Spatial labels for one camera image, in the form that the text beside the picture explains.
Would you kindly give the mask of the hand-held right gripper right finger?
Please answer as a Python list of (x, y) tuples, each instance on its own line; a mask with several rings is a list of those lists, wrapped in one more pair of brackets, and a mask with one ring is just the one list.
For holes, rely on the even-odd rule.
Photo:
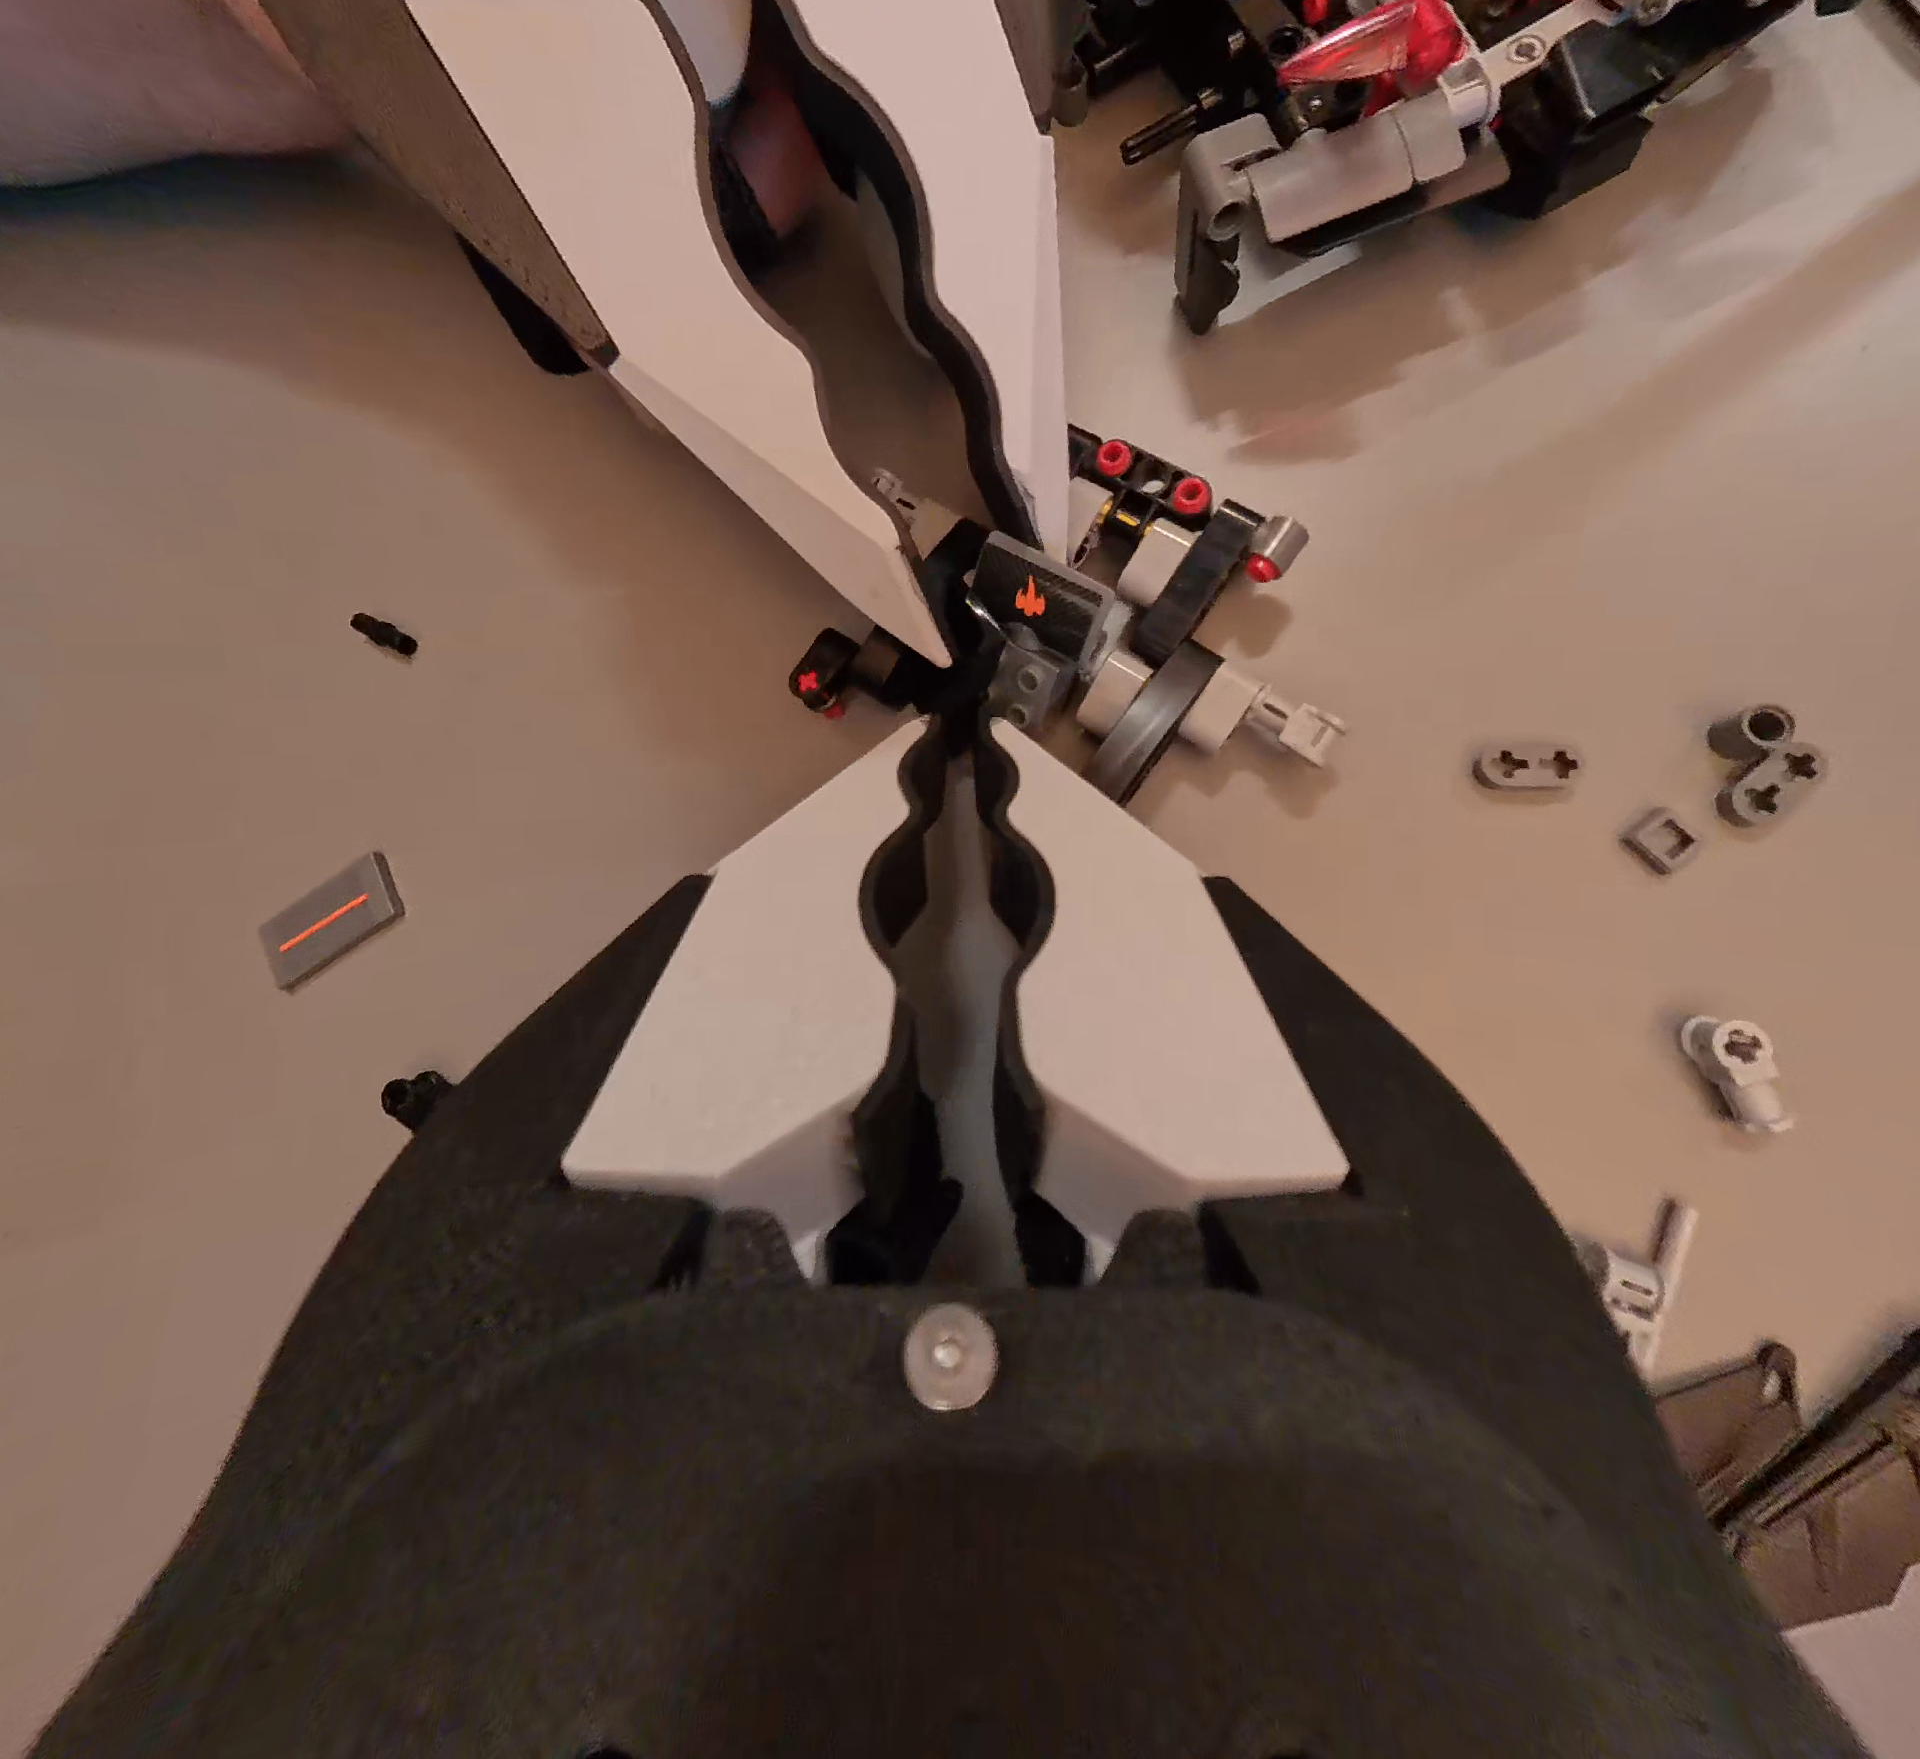
[(1204, 876), (1004, 721), (974, 791), (1019, 940), (1000, 1065), (1010, 1196), (1098, 1278), (1133, 1219), (1340, 1191), (1349, 1160)]

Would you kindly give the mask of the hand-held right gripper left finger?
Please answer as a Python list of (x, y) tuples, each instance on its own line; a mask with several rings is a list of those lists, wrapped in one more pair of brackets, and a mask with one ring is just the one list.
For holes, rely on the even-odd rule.
[(945, 785), (942, 728), (905, 723), (712, 868), (563, 1154), (570, 1185), (773, 1217), (807, 1276), (926, 1270), (963, 1187), (898, 961)]

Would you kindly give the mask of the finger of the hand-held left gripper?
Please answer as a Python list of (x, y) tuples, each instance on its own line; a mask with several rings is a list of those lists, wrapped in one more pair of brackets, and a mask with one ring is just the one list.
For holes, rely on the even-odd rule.
[(947, 379), (989, 521), (1069, 547), (1056, 156), (1041, 0), (768, 0), (882, 295)]
[(406, 0), (611, 336), (611, 381), (853, 608), (952, 652), (894, 506), (837, 453), (803, 338), (718, 226), (707, 97), (659, 0)]

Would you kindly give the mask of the small black lego piece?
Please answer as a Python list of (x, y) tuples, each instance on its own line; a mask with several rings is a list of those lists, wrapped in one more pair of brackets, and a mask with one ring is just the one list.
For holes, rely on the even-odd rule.
[(786, 675), (786, 688), (797, 668), (817, 668), (830, 677), (834, 700), (829, 709), (810, 709), (812, 714), (838, 718), (860, 702), (891, 707), (895, 702), (889, 694), (889, 682), (898, 665), (898, 647), (885, 634), (873, 631), (865, 639), (853, 639), (852, 634), (829, 626), (804, 647)]

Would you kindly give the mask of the black grey lego subassembly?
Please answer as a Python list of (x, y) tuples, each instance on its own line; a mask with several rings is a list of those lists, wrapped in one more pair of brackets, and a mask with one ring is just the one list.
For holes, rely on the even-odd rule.
[(1325, 768), (1346, 725), (1289, 698), (1202, 642), (1232, 587), (1272, 587), (1308, 531), (1224, 499), (1213, 481), (1140, 447), (1069, 428), (1069, 554), (1047, 556), (882, 476), (914, 550), (947, 588), (972, 653), (936, 668), (898, 647), (885, 709), (933, 714), (971, 696), (1030, 738), (1073, 723), (1093, 741), (1085, 779), (1126, 804), (1177, 745), (1218, 753), (1248, 735)]

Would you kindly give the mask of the black lego panel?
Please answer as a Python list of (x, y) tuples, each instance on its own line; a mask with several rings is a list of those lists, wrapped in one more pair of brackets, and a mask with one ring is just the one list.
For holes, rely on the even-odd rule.
[(1683, 1475), (1779, 1627), (1880, 1609), (1917, 1563), (1917, 1334), (1824, 1409), (1796, 1358), (1746, 1358), (1651, 1390)]

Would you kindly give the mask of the dark lego tile red stripe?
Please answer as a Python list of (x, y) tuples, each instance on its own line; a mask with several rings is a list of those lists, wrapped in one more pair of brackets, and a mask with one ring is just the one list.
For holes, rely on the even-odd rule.
[(256, 935), (275, 987), (290, 992), (403, 915), (389, 861), (368, 852), (271, 914)]

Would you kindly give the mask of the scattered lego pieces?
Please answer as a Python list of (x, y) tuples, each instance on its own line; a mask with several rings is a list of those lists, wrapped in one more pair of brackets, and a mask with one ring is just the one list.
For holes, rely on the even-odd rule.
[[(1792, 1131), (1794, 1115), (1785, 1075), (1764, 1026), (1692, 1015), (1676, 1029), (1676, 1044), (1721, 1115), (1739, 1134), (1768, 1142)], [(1627, 1253), (1590, 1237), (1573, 1238), (1581, 1270), (1644, 1384), (1654, 1378), (1697, 1224), (1699, 1210), (1668, 1196), (1660, 1204), (1654, 1237), (1644, 1253)]]

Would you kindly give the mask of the person's left hand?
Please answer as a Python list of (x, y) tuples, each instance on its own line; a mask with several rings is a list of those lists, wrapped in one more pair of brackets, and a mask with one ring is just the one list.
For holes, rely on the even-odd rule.
[(743, 85), (725, 148), (768, 229), (781, 239), (799, 233), (830, 189), (829, 170), (799, 105), (781, 85)]

